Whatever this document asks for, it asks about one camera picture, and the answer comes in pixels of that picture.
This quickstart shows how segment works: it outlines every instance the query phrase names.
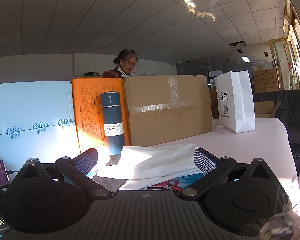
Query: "cardboard box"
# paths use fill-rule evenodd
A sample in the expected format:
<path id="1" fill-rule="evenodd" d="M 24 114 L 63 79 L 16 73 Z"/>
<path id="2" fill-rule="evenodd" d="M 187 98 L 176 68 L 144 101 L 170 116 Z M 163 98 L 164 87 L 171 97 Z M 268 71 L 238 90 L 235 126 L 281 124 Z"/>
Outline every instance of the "cardboard box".
<path id="1" fill-rule="evenodd" d="M 252 83 L 253 83 L 254 85 L 266 84 L 266 83 L 267 83 L 267 80 L 266 80 L 266 79 L 252 80 Z"/>
<path id="2" fill-rule="evenodd" d="M 274 106 L 274 101 L 254 102 L 255 118 L 270 118 L 275 117 L 281 101 L 278 101 Z"/>
<path id="3" fill-rule="evenodd" d="M 263 75 L 263 74 L 266 74 L 266 73 L 267 73 L 266 69 L 258 70 L 258 71 L 252 71 L 252 76 Z"/>
<path id="4" fill-rule="evenodd" d="M 272 74 L 265 74 L 263 75 L 263 79 L 272 78 Z"/>
<path id="5" fill-rule="evenodd" d="M 259 89 L 255 89 L 254 90 L 255 93 L 265 93 L 265 92 L 269 92 L 269 88 L 259 88 Z"/>
<path id="6" fill-rule="evenodd" d="M 254 85 L 255 88 L 264 88 L 265 87 L 265 84 L 257 84 L 257 85 Z"/>
<path id="7" fill-rule="evenodd" d="M 79 154 L 70 82 L 0 84 L 0 159 L 7 170 L 20 170 L 31 157 L 54 163 Z"/>
<path id="8" fill-rule="evenodd" d="M 268 78 L 267 79 L 267 83 L 274 83 L 274 82 L 277 82 L 276 78 Z"/>
<path id="9" fill-rule="evenodd" d="M 274 68 L 267 69 L 267 74 L 272 74 L 272 73 L 275 73 Z"/>
<path id="10" fill-rule="evenodd" d="M 263 79 L 263 75 L 256 75 L 256 76 L 253 76 L 253 79 L 254 79 L 254 80 L 260 80 L 260 79 Z"/>
<path id="11" fill-rule="evenodd" d="M 123 79 L 133 146 L 151 146 L 210 132 L 206 76 L 136 76 Z"/>
<path id="12" fill-rule="evenodd" d="M 273 87 L 273 83 L 267 83 L 264 84 L 265 88 L 272 88 Z"/>
<path id="13" fill-rule="evenodd" d="M 103 92 L 118 91 L 120 94 L 124 139 L 130 146 L 130 136 L 121 78 L 74 78 L 72 80 L 74 116 L 80 151 L 96 148 L 99 158 L 109 160 L 103 125 L 102 107 L 94 100 Z"/>

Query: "white cloth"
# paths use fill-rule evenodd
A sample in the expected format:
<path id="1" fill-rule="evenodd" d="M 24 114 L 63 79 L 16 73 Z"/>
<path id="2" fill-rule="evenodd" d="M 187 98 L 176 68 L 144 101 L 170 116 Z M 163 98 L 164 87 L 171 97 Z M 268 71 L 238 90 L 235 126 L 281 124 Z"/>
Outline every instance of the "white cloth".
<path id="1" fill-rule="evenodd" d="M 153 183 L 201 173 L 194 164 L 195 144 L 178 144 L 160 148 L 123 147 L 117 165 L 100 167 L 97 175 L 128 179 L 122 189 L 140 189 Z"/>

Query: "stacked cardboard boxes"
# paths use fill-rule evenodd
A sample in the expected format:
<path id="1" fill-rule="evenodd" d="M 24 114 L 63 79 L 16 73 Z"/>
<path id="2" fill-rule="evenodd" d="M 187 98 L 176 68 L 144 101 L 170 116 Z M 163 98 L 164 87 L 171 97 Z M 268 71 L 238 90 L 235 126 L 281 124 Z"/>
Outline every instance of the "stacked cardboard boxes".
<path id="1" fill-rule="evenodd" d="M 264 69 L 252 72 L 255 93 L 278 91 L 275 69 Z"/>

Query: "metal screw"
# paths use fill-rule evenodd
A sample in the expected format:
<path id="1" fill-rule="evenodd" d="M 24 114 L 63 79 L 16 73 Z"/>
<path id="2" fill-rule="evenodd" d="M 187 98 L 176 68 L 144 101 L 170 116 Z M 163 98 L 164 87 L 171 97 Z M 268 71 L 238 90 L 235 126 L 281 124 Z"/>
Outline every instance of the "metal screw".
<path id="1" fill-rule="evenodd" d="M 93 193 L 98 197 L 105 197 L 110 193 L 110 191 L 107 190 L 106 188 L 98 188 Z"/>
<path id="2" fill-rule="evenodd" d="M 181 191 L 181 193 L 185 196 L 191 197 L 197 195 L 198 192 L 194 188 L 185 188 Z"/>

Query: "orange box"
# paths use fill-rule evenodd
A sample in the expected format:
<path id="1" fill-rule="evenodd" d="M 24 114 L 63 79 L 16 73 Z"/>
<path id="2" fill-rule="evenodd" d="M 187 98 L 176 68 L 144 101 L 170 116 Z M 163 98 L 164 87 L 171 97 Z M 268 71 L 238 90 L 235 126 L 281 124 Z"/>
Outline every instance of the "orange box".
<path id="1" fill-rule="evenodd" d="M 118 91 L 120 94 L 125 144 L 131 145 L 122 79 L 74 78 L 72 80 L 74 119 L 81 152 L 93 147 L 97 149 L 99 155 L 109 155 L 106 148 L 102 107 L 95 106 L 93 102 L 102 93 L 110 91 Z M 97 100 L 97 104 L 101 105 L 101 98 Z"/>

